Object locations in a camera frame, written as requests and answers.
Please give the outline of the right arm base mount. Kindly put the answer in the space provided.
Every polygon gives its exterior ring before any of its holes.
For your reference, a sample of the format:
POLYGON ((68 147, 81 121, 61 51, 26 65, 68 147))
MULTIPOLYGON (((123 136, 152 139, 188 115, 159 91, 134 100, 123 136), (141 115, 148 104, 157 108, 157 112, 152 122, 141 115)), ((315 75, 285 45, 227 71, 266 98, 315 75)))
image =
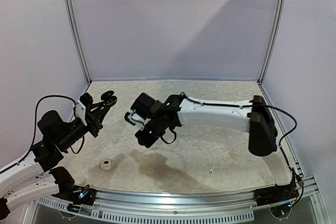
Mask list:
POLYGON ((302 178, 294 173, 291 182, 287 185, 274 185, 254 190, 254 200, 257 206, 264 206, 299 199, 300 195, 297 186, 302 187, 303 185, 302 178))

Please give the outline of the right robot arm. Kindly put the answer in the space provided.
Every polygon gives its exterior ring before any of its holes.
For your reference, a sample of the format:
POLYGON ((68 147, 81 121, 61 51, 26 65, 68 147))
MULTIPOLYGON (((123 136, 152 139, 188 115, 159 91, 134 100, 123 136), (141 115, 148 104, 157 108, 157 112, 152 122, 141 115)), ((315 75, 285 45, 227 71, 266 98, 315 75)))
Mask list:
POLYGON ((188 125, 220 126, 249 134, 248 150, 265 157, 276 152, 278 132, 263 97, 252 100, 211 101, 188 97, 184 92, 170 95, 164 102, 141 93, 124 119, 139 130, 141 146, 151 147, 166 130, 188 125))

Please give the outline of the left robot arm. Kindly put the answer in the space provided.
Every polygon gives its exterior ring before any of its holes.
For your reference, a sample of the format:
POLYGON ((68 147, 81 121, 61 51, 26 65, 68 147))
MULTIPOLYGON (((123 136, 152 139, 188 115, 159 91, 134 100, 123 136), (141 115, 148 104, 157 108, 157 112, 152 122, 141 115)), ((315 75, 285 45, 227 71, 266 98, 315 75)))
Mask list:
POLYGON ((87 133, 98 136, 104 117, 116 102, 112 92, 104 93, 98 103, 85 93, 74 102, 75 118, 71 122, 51 110, 34 123, 42 133, 41 141, 32 143, 23 156, 1 169, 1 219, 19 206, 49 195, 75 206, 93 206, 97 191, 76 185, 58 164, 78 140, 85 140, 87 133))

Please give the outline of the black earbud charging case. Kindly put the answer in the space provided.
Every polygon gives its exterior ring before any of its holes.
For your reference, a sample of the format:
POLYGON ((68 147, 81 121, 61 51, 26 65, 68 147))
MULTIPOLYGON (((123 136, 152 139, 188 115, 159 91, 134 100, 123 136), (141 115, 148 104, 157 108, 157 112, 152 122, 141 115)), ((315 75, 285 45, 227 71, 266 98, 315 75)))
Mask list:
POLYGON ((104 106, 114 106, 118 98, 114 95, 114 91, 109 90, 104 92, 101 95, 100 99, 103 102, 104 106))

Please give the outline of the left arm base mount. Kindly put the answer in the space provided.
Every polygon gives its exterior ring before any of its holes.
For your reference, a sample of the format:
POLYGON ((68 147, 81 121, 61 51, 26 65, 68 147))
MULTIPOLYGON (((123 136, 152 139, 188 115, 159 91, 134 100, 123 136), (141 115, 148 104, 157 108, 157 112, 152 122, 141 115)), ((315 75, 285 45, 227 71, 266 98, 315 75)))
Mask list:
POLYGON ((49 171, 55 179, 54 183, 58 187, 58 193, 53 197, 72 202, 73 205, 93 206, 97 190, 90 186, 78 186, 70 173, 64 167, 56 167, 49 171))

